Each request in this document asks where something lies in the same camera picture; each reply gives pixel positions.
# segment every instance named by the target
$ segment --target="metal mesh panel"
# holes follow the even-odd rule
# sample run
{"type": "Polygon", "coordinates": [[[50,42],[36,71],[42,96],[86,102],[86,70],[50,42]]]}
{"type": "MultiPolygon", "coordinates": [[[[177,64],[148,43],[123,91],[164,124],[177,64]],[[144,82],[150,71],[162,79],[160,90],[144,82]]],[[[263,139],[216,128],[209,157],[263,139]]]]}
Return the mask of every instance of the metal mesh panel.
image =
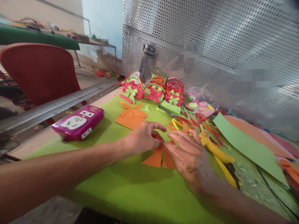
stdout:
{"type": "Polygon", "coordinates": [[[185,91],[212,99],[243,119],[299,138],[299,11],[273,1],[124,0],[122,74],[138,71],[143,44],[153,65],[185,91]],[[201,71],[179,71],[180,41],[203,42],[201,71]],[[236,63],[275,63],[278,91],[236,94],[236,63]]]}

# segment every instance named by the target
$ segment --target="metal frame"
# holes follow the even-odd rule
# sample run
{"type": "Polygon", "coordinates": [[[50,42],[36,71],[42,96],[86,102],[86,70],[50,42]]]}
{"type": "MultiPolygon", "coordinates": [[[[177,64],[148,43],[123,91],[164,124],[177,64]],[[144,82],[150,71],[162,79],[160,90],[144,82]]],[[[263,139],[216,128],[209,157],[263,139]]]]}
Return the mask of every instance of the metal frame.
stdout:
{"type": "Polygon", "coordinates": [[[53,100],[49,103],[40,105],[31,110],[25,111],[17,116],[7,118],[0,121],[0,139],[8,139],[20,132],[27,130],[34,125],[60,113],[71,106],[91,97],[101,91],[104,91],[116,82],[122,81],[123,77],[115,77],[108,79],[103,83],[93,85],[86,89],[77,91],[67,96],[61,97],[57,100],[53,100]]]}
{"type": "MultiPolygon", "coordinates": [[[[115,53],[115,64],[114,64],[114,69],[115,69],[115,74],[116,74],[116,62],[117,62],[117,57],[116,57],[116,46],[113,46],[111,44],[102,44],[102,43],[95,43],[95,42],[88,42],[88,41],[83,41],[83,40],[77,40],[79,44],[88,44],[88,45],[94,45],[94,46],[99,46],[99,47],[109,47],[109,48],[114,48],[114,53],[115,53]]],[[[77,62],[78,62],[78,65],[75,65],[75,66],[79,66],[81,67],[80,65],[80,61],[79,61],[79,58],[78,58],[78,55],[77,55],[77,51],[75,51],[75,54],[76,54],[76,58],[77,58],[77,62]]]]}
{"type": "Polygon", "coordinates": [[[49,6],[52,6],[52,7],[56,8],[56,9],[59,9],[59,10],[61,10],[61,11],[64,11],[64,12],[66,12],[66,13],[68,13],[68,14],[73,15],[73,16],[76,16],[76,17],[78,17],[78,18],[80,18],[80,19],[83,19],[83,20],[88,21],[89,32],[91,33],[89,19],[87,19],[87,18],[85,18],[85,17],[83,17],[83,16],[81,16],[81,15],[79,15],[79,14],[76,14],[76,13],[74,13],[74,12],[71,12],[71,11],[69,11],[69,10],[67,10],[67,9],[65,9],[65,8],[63,8],[63,7],[60,7],[60,6],[55,5],[55,4],[53,4],[53,3],[50,3],[50,2],[48,2],[48,1],[45,1],[45,0],[37,0],[37,1],[42,2],[42,3],[45,3],[45,4],[49,5],[49,6]]]}

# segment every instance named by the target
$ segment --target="water bottle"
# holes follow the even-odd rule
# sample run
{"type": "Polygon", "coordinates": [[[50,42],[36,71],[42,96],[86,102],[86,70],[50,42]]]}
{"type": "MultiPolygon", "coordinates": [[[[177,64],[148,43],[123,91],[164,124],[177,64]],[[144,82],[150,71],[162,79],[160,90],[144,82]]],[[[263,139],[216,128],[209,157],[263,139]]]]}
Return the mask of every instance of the water bottle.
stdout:
{"type": "Polygon", "coordinates": [[[150,66],[152,64],[154,55],[155,55],[155,49],[151,45],[149,44],[143,45],[143,55],[142,55],[141,64],[139,68],[140,79],[143,84],[146,83],[146,79],[150,73],[150,66]]]}

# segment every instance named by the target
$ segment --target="green tablecloth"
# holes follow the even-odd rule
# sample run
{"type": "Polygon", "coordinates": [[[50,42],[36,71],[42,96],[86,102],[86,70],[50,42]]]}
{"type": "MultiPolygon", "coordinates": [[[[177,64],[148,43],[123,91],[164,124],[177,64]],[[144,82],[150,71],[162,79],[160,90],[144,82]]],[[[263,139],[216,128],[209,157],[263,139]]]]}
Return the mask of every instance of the green tablecloth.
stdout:
{"type": "MultiPolygon", "coordinates": [[[[126,136],[130,130],[115,123],[123,108],[116,96],[102,108],[105,118],[82,142],[62,143],[60,137],[49,141],[38,151],[29,156],[37,157],[55,152],[64,152],[93,146],[100,143],[115,141],[126,136]]],[[[142,109],[149,103],[148,121],[158,121],[168,124],[171,117],[157,111],[157,103],[147,100],[142,103],[142,109]]],[[[169,141],[165,133],[162,137],[169,141]]],[[[225,144],[231,146],[221,137],[225,144]]],[[[220,147],[225,153],[242,162],[248,175],[237,173],[243,180],[245,193],[255,200],[265,204],[288,219],[293,219],[283,205],[265,187],[261,177],[254,171],[254,164],[232,147],[231,152],[226,147],[220,147]]],[[[128,223],[237,223],[227,212],[216,208],[205,198],[196,199],[186,186],[183,178],[176,170],[156,168],[141,164],[152,152],[134,156],[112,164],[92,177],[80,183],[65,196],[77,203],[111,217],[128,223]]],[[[214,171],[224,178],[212,154],[208,153],[214,171]]],[[[274,191],[283,201],[298,212],[294,198],[276,180],[264,172],[274,191]]]]}
{"type": "Polygon", "coordinates": [[[80,50],[78,42],[72,38],[47,31],[37,32],[0,23],[0,44],[8,45],[14,43],[40,43],[54,45],[67,50],[80,50]]]}

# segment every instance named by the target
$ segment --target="finger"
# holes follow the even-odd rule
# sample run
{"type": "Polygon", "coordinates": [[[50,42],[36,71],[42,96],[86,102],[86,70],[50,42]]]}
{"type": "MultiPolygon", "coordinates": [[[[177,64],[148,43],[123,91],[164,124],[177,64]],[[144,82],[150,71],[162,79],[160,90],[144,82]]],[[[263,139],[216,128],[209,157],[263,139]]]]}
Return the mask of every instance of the finger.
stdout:
{"type": "Polygon", "coordinates": [[[179,159],[182,164],[184,163],[184,161],[186,161],[186,158],[190,156],[186,151],[182,150],[177,145],[173,145],[170,142],[164,142],[164,146],[169,150],[170,153],[173,154],[174,157],[179,159]]]}
{"type": "Polygon", "coordinates": [[[160,148],[163,145],[162,141],[158,139],[153,139],[153,140],[154,140],[153,148],[160,148]]]}
{"type": "Polygon", "coordinates": [[[159,122],[149,122],[149,125],[152,129],[159,129],[163,132],[167,132],[167,129],[164,125],[160,124],[159,122]]]}
{"type": "Polygon", "coordinates": [[[152,130],[152,137],[156,137],[159,133],[155,130],[152,130]]]}
{"type": "Polygon", "coordinates": [[[184,137],[188,142],[190,142],[194,147],[197,147],[197,142],[189,135],[189,133],[183,132],[181,130],[174,130],[173,133],[184,137]]]}
{"type": "Polygon", "coordinates": [[[192,145],[184,137],[182,137],[182,136],[180,136],[180,135],[178,135],[178,134],[176,134],[174,132],[167,134],[167,136],[169,138],[172,138],[173,140],[175,140],[180,145],[180,147],[182,148],[183,151],[191,153],[191,154],[197,154],[198,153],[198,149],[197,149],[198,146],[192,145]]]}
{"type": "Polygon", "coordinates": [[[189,132],[192,134],[192,136],[193,136],[194,140],[196,141],[196,143],[200,146],[199,148],[204,149],[197,131],[195,131],[193,129],[190,129],[189,132]]]}

